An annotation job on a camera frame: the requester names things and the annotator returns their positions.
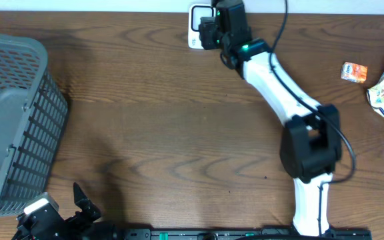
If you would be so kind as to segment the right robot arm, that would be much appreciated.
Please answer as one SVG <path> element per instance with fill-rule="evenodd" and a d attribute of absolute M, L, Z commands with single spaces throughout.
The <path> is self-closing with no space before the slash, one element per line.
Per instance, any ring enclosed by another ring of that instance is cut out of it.
<path fill-rule="evenodd" d="M 341 159 L 339 112 L 304 92 L 280 66 L 275 48 L 253 38 L 242 1 L 212 1 L 202 17 L 199 38 L 205 50 L 220 49 L 221 61 L 266 100 L 283 126 L 279 157 L 293 178 L 293 228 L 300 235 L 324 237 L 329 183 Z"/>

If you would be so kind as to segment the orange small box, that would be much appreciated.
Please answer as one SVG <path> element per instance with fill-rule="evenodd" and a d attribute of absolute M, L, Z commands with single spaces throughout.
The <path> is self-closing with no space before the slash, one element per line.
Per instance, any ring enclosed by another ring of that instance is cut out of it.
<path fill-rule="evenodd" d="M 354 83 L 364 83 L 367 79 L 367 70 L 366 66 L 344 62 L 341 68 L 341 78 Z"/>

